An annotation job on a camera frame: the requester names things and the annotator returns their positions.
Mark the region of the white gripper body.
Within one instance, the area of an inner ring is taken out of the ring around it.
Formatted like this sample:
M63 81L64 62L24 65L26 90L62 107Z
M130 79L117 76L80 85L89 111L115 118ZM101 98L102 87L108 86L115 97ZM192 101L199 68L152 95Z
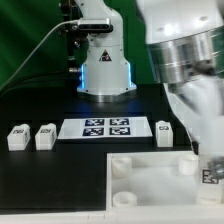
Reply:
M164 89L173 114L199 144L199 155L224 160L224 79L199 75Z

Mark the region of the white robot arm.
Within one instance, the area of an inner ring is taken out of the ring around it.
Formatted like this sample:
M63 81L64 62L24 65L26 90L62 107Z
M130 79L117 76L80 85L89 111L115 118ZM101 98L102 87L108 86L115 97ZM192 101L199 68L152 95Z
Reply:
M224 3L220 0L134 0L146 28L155 80L199 154L224 163ZM123 21L104 0L76 0L89 50L80 93L106 100L136 88L123 52Z

